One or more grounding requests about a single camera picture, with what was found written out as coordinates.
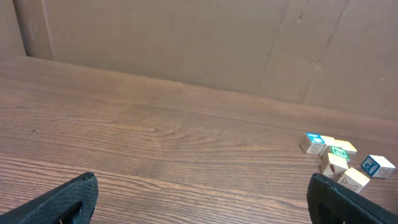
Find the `wooden tabletop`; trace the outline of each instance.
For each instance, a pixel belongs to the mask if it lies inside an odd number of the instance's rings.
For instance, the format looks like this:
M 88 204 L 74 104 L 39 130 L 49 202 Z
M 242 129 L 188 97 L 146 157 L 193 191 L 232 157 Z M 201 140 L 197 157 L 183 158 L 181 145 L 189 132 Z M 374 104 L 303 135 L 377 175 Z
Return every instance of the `wooden tabletop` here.
M 0 63 L 0 213 L 92 171 L 92 223 L 310 223 L 306 131 L 398 164 L 398 122 L 21 57 Z M 398 212 L 398 171 L 361 195 Z

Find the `black object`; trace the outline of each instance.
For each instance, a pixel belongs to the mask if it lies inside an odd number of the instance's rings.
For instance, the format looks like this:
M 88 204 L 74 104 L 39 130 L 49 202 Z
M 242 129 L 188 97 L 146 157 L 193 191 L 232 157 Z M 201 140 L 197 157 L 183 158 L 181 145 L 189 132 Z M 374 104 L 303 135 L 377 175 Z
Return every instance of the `black object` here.
M 87 172 L 0 216 L 1 224 L 88 224 L 98 198 L 98 183 Z
M 314 224 L 393 224 L 398 216 L 322 174 L 313 174 L 307 193 Z

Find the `cube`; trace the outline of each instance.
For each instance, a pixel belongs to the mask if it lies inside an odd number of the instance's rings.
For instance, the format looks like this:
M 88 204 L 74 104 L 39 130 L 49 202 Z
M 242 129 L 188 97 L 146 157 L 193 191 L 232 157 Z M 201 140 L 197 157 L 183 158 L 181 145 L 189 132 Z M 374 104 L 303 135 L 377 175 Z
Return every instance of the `cube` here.
M 326 155 L 327 153 L 332 153 L 332 154 L 334 154 L 334 155 L 336 155 L 336 156 L 343 157 L 344 159 L 347 160 L 347 162 L 348 162 L 348 160 L 349 160 L 349 155 L 348 155 L 347 151 L 345 151 L 345 150 L 342 149 L 341 147 L 337 147 L 337 146 L 328 146 L 328 147 L 327 147 L 327 150 L 326 150 L 326 152 L 325 152 L 325 154 L 323 155 L 323 157 L 325 157 L 325 155 Z
M 371 177 L 387 178 L 396 167 L 384 156 L 368 156 L 361 165 Z
M 323 175 L 338 180 L 341 175 L 348 170 L 347 160 L 332 153 L 326 153 L 322 163 L 321 172 Z
M 328 148 L 328 146 L 333 146 L 336 139 L 334 139 L 333 137 L 329 137 L 329 136 L 321 136 L 322 140 L 325 142 L 325 146 L 323 147 L 323 149 L 319 152 L 320 156 L 323 156 L 326 152 L 326 149 Z
M 319 154 L 319 152 L 325 146 L 325 142 L 322 140 L 320 134 L 305 133 L 305 137 L 300 142 L 300 146 L 305 153 Z
M 370 179 L 360 173 L 360 171 L 354 168 L 349 168 L 337 182 L 342 186 L 359 193 L 369 181 Z
M 348 162 L 351 161 L 353 159 L 354 155 L 356 154 L 355 147 L 348 141 L 336 140 L 335 146 L 342 147 L 344 150 L 347 151 L 347 153 L 349 155 Z

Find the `white cube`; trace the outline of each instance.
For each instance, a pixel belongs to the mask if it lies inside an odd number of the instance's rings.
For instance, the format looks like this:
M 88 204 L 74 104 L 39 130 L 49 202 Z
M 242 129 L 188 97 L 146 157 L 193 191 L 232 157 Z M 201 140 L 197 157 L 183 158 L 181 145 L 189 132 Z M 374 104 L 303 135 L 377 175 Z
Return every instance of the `white cube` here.
M 387 178 L 396 167 L 384 156 L 368 156 L 361 165 L 371 177 Z
M 325 145 L 324 145 L 323 149 L 319 152 L 319 155 L 323 156 L 325 154 L 328 146 L 334 146 L 336 139 L 334 139 L 333 137 L 329 137 L 329 136 L 321 136 L 321 138 L 325 142 Z
M 343 173 L 348 170 L 347 160 L 332 153 L 325 154 L 321 163 L 321 172 L 323 175 L 338 180 Z
M 337 182 L 342 186 L 359 193 L 369 181 L 370 179 L 360 173 L 360 171 L 354 168 L 349 168 Z
M 320 134 L 305 133 L 305 137 L 300 142 L 300 146 L 305 153 L 319 154 L 325 146 L 325 142 L 322 140 Z
M 334 155 L 336 155 L 336 156 L 343 157 L 344 159 L 347 160 L 347 162 L 349 161 L 349 155 L 348 155 L 347 151 L 344 150 L 344 149 L 341 148 L 341 147 L 337 147 L 337 146 L 328 146 L 327 149 L 326 149 L 326 151 L 325 151 L 325 153 L 324 153 L 324 155 L 323 155 L 323 158 L 325 158 L 325 156 L 326 156 L 328 153 L 332 153 L 332 154 L 334 154 Z
M 342 147 L 345 151 L 347 151 L 347 153 L 349 155 L 348 162 L 351 161 L 353 159 L 354 155 L 356 154 L 355 147 L 348 141 L 336 140 L 335 146 Z

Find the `toy block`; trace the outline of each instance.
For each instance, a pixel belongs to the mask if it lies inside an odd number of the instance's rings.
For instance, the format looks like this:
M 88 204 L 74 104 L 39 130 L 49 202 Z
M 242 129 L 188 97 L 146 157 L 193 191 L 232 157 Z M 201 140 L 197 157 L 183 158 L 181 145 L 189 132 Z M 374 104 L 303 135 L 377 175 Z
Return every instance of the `toy block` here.
M 356 154 L 355 147 L 348 141 L 336 140 L 335 146 L 342 147 L 345 151 L 347 151 L 347 153 L 349 155 L 348 162 L 351 161 L 353 159 L 354 155 Z
M 368 156 L 361 165 L 371 177 L 387 178 L 396 167 L 384 156 Z
M 305 137 L 300 142 L 301 148 L 308 154 L 319 154 L 325 146 L 325 142 L 317 133 L 305 133 Z
M 332 153 L 325 153 L 321 163 L 321 172 L 323 175 L 338 180 L 341 175 L 348 170 L 347 160 Z
M 325 157 L 325 155 L 327 153 L 332 153 L 336 156 L 340 156 L 343 157 L 344 159 L 349 160 L 349 155 L 347 153 L 347 151 L 345 151 L 344 149 L 342 149 L 341 147 L 337 147 L 337 146 L 328 146 L 326 149 L 326 152 L 324 153 L 323 157 Z
M 319 152 L 320 156 L 323 156 L 326 152 L 326 149 L 328 148 L 328 146 L 332 146 L 334 145 L 336 139 L 334 139 L 333 137 L 329 137 L 329 136 L 321 136 L 322 140 L 325 142 L 325 146 L 323 147 L 323 149 Z
M 369 181 L 370 179 L 360 173 L 360 171 L 354 168 L 349 168 L 337 182 L 344 187 L 359 193 Z

